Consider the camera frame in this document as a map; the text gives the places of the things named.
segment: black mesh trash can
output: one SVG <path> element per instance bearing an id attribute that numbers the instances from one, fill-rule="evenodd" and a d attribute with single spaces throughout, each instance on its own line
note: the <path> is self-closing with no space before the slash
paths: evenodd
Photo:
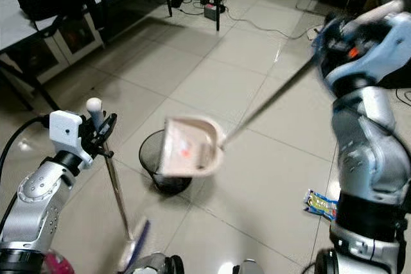
<path id="1" fill-rule="evenodd" d="M 164 194 L 178 194 L 191 183 L 192 178 L 175 178 L 158 175 L 164 130 L 148 136 L 140 147 L 139 159 L 141 165 L 153 179 L 155 186 Z"/>

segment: white floor tile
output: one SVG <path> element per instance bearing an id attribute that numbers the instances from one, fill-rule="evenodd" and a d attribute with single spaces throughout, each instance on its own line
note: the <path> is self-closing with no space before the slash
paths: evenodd
<path id="1" fill-rule="evenodd" d="M 282 48 L 279 56 L 276 58 L 271 70 L 270 76 L 281 80 L 289 79 L 298 69 L 300 69 L 314 54 L 312 41 L 308 40 L 304 33 L 311 27 L 323 23 L 324 18 L 318 15 L 304 13 L 298 24 L 292 31 L 292 37 L 301 37 L 298 39 L 289 39 Z M 317 68 L 310 73 L 309 77 L 303 81 L 307 86 L 312 85 L 313 89 L 319 89 L 319 80 Z"/>
<path id="2" fill-rule="evenodd" d="M 131 168 L 146 174 L 146 171 L 143 169 L 139 161 L 139 148 L 148 136 L 150 136 L 154 132 L 163 130 L 166 118 L 171 116 L 209 117 L 209 115 L 207 115 L 203 111 L 191 108 L 172 99 L 167 99 L 146 120 L 146 122 L 144 122 L 144 124 L 133 134 L 133 136 L 131 136 L 131 138 L 126 141 L 126 143 L 121 147 L 121 151 L 119 151 L 117 158 Z M 235 127 L 234 123 L 227 122 L 221 118 L 215 118 L 213 116 L 213 119 L 223 127 L 225 133 L 228 133 Z M 182 193 L 182 196 L 187 198 L 188 200 L 192 200 L 202 187 L 203 182 L 203 178 L 193 179 L 187 190 Z"/>
<path id="3" fill-rule="evenodd" d="M 168 96 L 201 61 L 201 57 L 152 42 L 114 74 Z"/>
<path id="4" fill-rule="evenodd" d="M 172 25 L 179 24 L 179 20 L 176 19 L 174 16 L 175 12 L 176 10 L 173 9 L 173 16 L 170 16 L 170 12 L 168 11 L 168 6 L 166 4 L 162 4 L 162 5 L 159 5 L 157 8 L 155 8 L 154 10 L 152 10 L 150 13 L 148 13 L 148 16 L 172 26 Z"/>
<path id="5" fill-rule="evenodd" d="M 233 265 L 254 259 L 265 273 L 300 273 L 301 267 L 194 206 L 166 250 L 179 255 L 186 273 L 232 274 Z"/>
<path id="6" fill-rule="evenodd" d="M 36 115 L 33 112 L 24 111 L 24 107 L 21 105 L 19 106 L 21 110 L 19 111 L 11 111 L 7 109 L 0 109 L 0 119 L 1 119 L 1 130 L 0 130 L 0 149 L 3 150 L 4 146 L 6 145 L 9 138 L 13 135 L 17 129 L 22 126 L 26 121 L 33 119 Z M 40 130 L 41 125 L 33 125 L 27 128 L 23 133 L 21 133 L 20 138 L 15 141 L 10 151 L 13 151 L 15 145 L 18 142 L 25 138 L 33 135 L 35 132 Z"/>
<path id="7" fill-rule="evenodd" d="M 397 102 L 391 103 L 396 118 L 398 135 L 411 147 L 411 107 Z"/>
<path id="8" fill-rule="evenodd" d="M 300 0 L 299 8 L 306 8 L 311 0 Z M 295 9 L 297 0 L 258 0 L 258 6 L 266 6 L 267 8 L 278 8 L 279 6 Z"/>
<path id="9" fill-rule="evenodd" d="M 258 0 L 226 0 L 224 5 L 229 8 L 231 16 L 239 19 L 257 2 Z"/>
<path id="10" fill-rule="evenodd" d="M 171 98 L 238 122 L 264 76 L 205 59 L 171 94 Z"/>
<path id="11" fill-rule="evenodd" d="M 207 57 L 267 74 L 284 44 L 280 37 L 233 28 Z"/>
<path id="12" fill-rule="evenodd" d="M 325 193 L 331 163 L 245 131 L 196 203 L 300 265 L 310 261 L 319 218 L 303 211 L 309 188 Z"/>
<path id="13" fill-rule="evenodd" d="M 267 78 L 247 114 L 259 107 L 281 84 L 277 79 Z M 331 160 L 335 147 L 331 104 L 332 99 L 326 91 L 296 85 L 252 123 L 250 129 Z"/>
<path id="14" fill-rule="evenodd" d="M 207 21 L 201 21 L 199 17 L 197 20 L 199 23 L 204 23 L 204 27 L 201 25 L 197 25 L 197 27 L 172 26 L 156 41 L 181 51 L 201 57 L 206 56 L 229 31 L 230 27 L 222 27 L 218 32 L 215 29 L 215 23 L 210 27 L 207 25 Z"/>
<path id="15" fill-rule="evenodd" d="M 131 35 L 140 36 L 148 40 L 155 40 L 166 32 L 169 27 L 169 23 L 161 19 L 147 16 L 141 19 L 138 24 L 133 26 L 128 32 Z"/>
<path id="16" fill-rule="evenodd" d="M 110 146 L 113 151 L 120 149 L 127 138 L 165 99 L 157 93 L 115 77 L 99 84 L 88 94 L 78 109 L 86 113 L 85 102 L 93 96 L 103 101 L 103 108 L 107 113 L 118 115 L 116 127 L 110 136 Z"/>
<path id="17" fill-rule="evenodd" d="M 286 35 L 291 35 L 293 29 L 302 17 L 302 12 L 298 10 L 292 10 L 285 7 L 278 8 L 267 8 L 264 6 L 253 6 L 242 19 L 250 20 L 260 28 L 279 30 Z M 238 22 L 235 25 L 236 28 L 262 32 L 253 27 L 247 22 Z"/>
<path id="18" fill-rule="evenodd" d="M 178 196 L 164 198 L 150 180 L 117 163 L 127 214 L 132 226 L 146 216 L 151 223 L 141 252 L 162 251 L 181 224 L 189 204 Z M 76 273 L 114 273 L 125 245 L 121 218 L 106 170 L 100 170 L 71 200 L 59 219 L 53 248 Z"/>
<path id="19" fill-rule="evenodd" d="M 174 24 L 185 28 L 210 29 L 216 32 L 216 21 L 204 17 L 204 9 L 198 1 L 183 3 L 180 10 L 173 10 L 172 19 Z M 220 31 L 224 28 L 231 28 L 235 23 L 225 13 L 220 14 Z"/>
<path id="20" fill-rule="evenodd" d="M 35 125 L 36 130 L 41 130 L 41 125 Z M 3 151 L 7 140 L 12 136 L 18 128 L 8 127 L 10 130 L 3 132 L 4 144 L 1 145 Z M 38 132 L 32 132 L 31 136 L 37 136 Z M 53 149 L 51 142 L 44 142 L 44 139 L 31 138 L 27 132 L 23 132 L 21 138 L 18 138 L 6 156 L 1 175 L 0 189 L 0 213 L 3 215 L 12 196 L 17 191 L 19 184 L 26 176 L 34 172 L 40 163 L 50 154 Z"/>
<path id="21" fill-rule="evenodd" d="M 108 78 L 108 74 L 90 67 L 84 62 L 74 64 L 45 84 L 46 90 L 61 109 L 68 109 L 97 84 Z M 33 106 L 36 111 L 51 112 L 44 98 L 36 95 Z"/>
<path id="22" fill-rule="evenodd" d="M 142 36 L 125 33 L 108 44 L 105 49 L 95 51 L 87 58 L 87 63 L 96 69 L 112 73 L 146 48 L 150 42 Z"/>
<path id="23" fill-rule="evenodd" d="M 327 192 L 325 196 L 331 200 L 337 200 L 340 198 L 340 183 L 338 181 L 338 149 L 334 156 L 333 166 L 331 167 L 331 172 L 329 175 L 329 180 L 327 184 Z M 317 232 L 317 237 L 315 239 L 315 245 L 313 247 L 313 255 L 311 261 L 314 262 L 317 254 L 321 249 L 332 248 L 333 243 L 329 240 L 329 226 L 330 222 L 321 217 L 319 223 L 319 229 Z"/>
<path id="24" fill-rule="evenodd" d="M 410 221 L 411 215 L 407 214 L 405 218 L 407 218 L 407 220 Z M 407 243 L 411 241 L 411 232 L 409 228 L 408 230 L 405 231 L 405 240 L 407 241 Z M 404 266 L 404 270 L 402 273 L 410 273 L 411 272 L 411 247 L 409 245 L 407 245 L 407 250 L 405 252 L 405 255 L 406 255 L 405 266 Z"/>

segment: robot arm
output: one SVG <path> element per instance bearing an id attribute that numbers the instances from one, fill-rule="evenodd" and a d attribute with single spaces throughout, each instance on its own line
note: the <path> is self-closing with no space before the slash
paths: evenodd
<path id="1" fill-rule="evenodd" d="M 332 125 L 341 193 L 330 229 L 335 249 L 317 256 L 316 273 L 403 269 L 411 157 L 394 132 L 389 99 L 378 82 L 411 57 L 411 15 L 394 15 L 398 3 L 391 8 L 376 9 L 369 23 L 335 19 L 317 40 L 321 74 L 338 98 Z"/>
<path id="2" fill-rule="evenodd" d="M 90 167 L 116 124 L 116 114 L 96 132 L 91 119 L 70 112 L 50 115 L 49 136 L 57 155 L 19 185 L 17 199 L 6 219 L 0 242 L 1 273 L 40 273 L 57 230 L 58 217 L 70 197 L 75 177 Z"/>

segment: cabinet door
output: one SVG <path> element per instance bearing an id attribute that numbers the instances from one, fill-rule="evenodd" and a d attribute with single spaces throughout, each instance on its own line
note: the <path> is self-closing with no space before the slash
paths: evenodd
<path id="1" fill-rule="evenodd" d="M 79 21 L 65 21 L 55 33 L 54 39 L 70 64 L 103 45 L 89 13 Z"/>
<path id="2" fill-rule="evenodd" d="M 53 38 L 35 39 L 16 44 L 7 51 L 8 63 L 20 71 L 29 71 L 45 83 L 69 66 Z M 27 90 L 32 88 L 20 81 Z"/>

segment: black cable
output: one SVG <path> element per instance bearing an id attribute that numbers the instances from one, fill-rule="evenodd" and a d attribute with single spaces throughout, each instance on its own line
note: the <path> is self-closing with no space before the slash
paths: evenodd
<path id="1" fill-rule="evenodd" d="M 301 272 L 301 274 L 306 274 L 308 273 L 308 270 L 311 269 L 313 266 L 315 265 L 315 262 L 310 263 L 309 265 L 307 265 Z"/>
<path id="2" fill-rule="evenodd" d="M 36 117 L 33 118 L 29 121 L 27 121 L 26 123 L 24 123 L 22 126 L 20 126 L 19 129 L 17 129 L 17 131 L 14 132 L 14 134 L 10 137 L 10 139 L 8 140 L 8 142 L 6 143 L 6 146 L 3 149 L 3 152 L 1 153 L 0 156 L 0 183 L 1 183 L 1 175 L 3 173 L 3 166 L 4 166 L 4 162 L 6 160 L 6 156 L 8 151 L 10 150 L 10 148 L 12 147 L 12 144 L 14 142 L 14 140 L 16 140 L 16 138 L 18 138 L 18 136 L 30 125 L 32 125 L 33 123 L 43 123 L 45 121 L 45 117 Z"/>
<path id="3" fill-rule="evenodd" d="M 407 100 L 409 100 L 409 101 L 411 102 L 411 99 L 408 97 L 408 93 L 411 93 L 411 91 L 407 91 L 406 93 L 404 93 L 404 96 L 406 97 Z M 410 104 L 410 103 L 404 101 L 403 99 L 401 99 L 401 98 L 399 97 L 399 95 L 398 95 L 398 89 L 396 89 L 396 97 L 397 97 L 401 102 L 403 102 L 405 105 L 408 105 L 409 107 L 411 107 L 411 104 Z"/>
<path id="4" fill-rule="evenodd" d="M 4 224 L 6 223 L 7 217 L 12 211 L 12 208 L 14 206 L 15 201 L 17 200 L 17 192 L 14 193 L 12 200 L 10 200 L 10 203 L 7 206 L 6 212 L 4 212 L 3 218 L 1 219 L 0 222 L 0 233 L 3 232 L 3 227 Z"/>
<path id="5" fill-rule="evenodd" d="M 197 16 L 197 15 L 203 15 L 203 14 L 204 14 L 203 12 L 201 12 L 201 13 L 189 13 L 189 12 L 186 12 L 186 11 L 181 10 L 181 9 L 177 9 L 177 10 L 180 11 L 180 12 L 182 12 L 182 13 L 184 13 L 184 14 L 187 14 L 187 15 Z"/>
<path id="6" fill-rule="evenodd" d="M 193 7 L 195 7 L 196 9 L 204 9 L 204 5 L 203 5 L 203 4 L 201 4 L 201 2 L 200 2 L 200 1 L 196 1 L 196 2 L 194 2 L 194 3 L 193 3 Z"/>
<path id="7" fill-rule="evenodd" d="M 3 152 L 1 153 L 0 156 L 0 182 L 1 182 L 1 175 L 3 173 L 3 166 L 4 166 L 4 162 L 6 160 L 6 156 L 7 153 L 9 152 L 10 148 L 12 147 L 13 142 L 16 140 L 16 138 L 18 138 L 18 136 L 30 125 L 32 125 L 33 123 L 37 123 L 40 122 L 42 123 L 44 126 L 48 127 L 48 124 L 46 123 L 48 121 L 48 117 L 36 117 L 33 118 L 29 121 L 27 121 L 26 123 L 24 123 L 22 126 L 20 126 L 20 128 L 17 129 L 17 131 L 15 131 L 15 133 L 10 137 L 10 139 L 8 140 L 8 142 L 6 143 L 6 146 L 3 149 Z M 6 219 L 8 217 L 8 215 L 10 214 L 10 211 L 12 210 L 12 207 L 15 203 L 17 199 L 17 192 L 13 195 L 12 200 L 10 201 L 10 203 L 7 206 L 6 212 L 3 215 L 3 218 L 1 219 L 0 222 L 0 233 L 3 231 L 3 227 L 4 224 L 6 223 Z"/>
<path id="8" fill-rule="evenodd" d="M 301 33 L 300 35 L 298 35 L 298 36 L 296 36 L 296 37 L 291 37 L 291 36 L 289 36 L 289 35 L 286 35 L 286 34 L 283 33 L 281 30 L 278 30 L 278 29 L 265 29 L 265 28 L 259 27 L 259 26 L 257 26 L 256 24 L 254 24 L 252 21 L 250 21 L 250 20 L 248 20 L 248 19 L 235 19 L 234 17 L 231 16 L 229 7 L 226 6 L 225 9 L 227 10 L 227 15 L 228 15 L 232 20 L 234 20 L 234 21 L 247 22 L 247 23 L 251 24 L 253 27 L 257 28 L 258 30 L 278 32 L 280 35 L 282 35 L 282 36 L 284 36 L 284 37 L 286 37 L 286 38 L 288 38 L 288 39 L 290 39 L 290 40 L 297 40 L 297 39 L 301 38 L 303 35 L 305 35 L 305 34 L 308 32 L 308 30 L 310 30 L 310 29 L 307 29 L 306 31 L 304 31 L 304 32 Z"/>

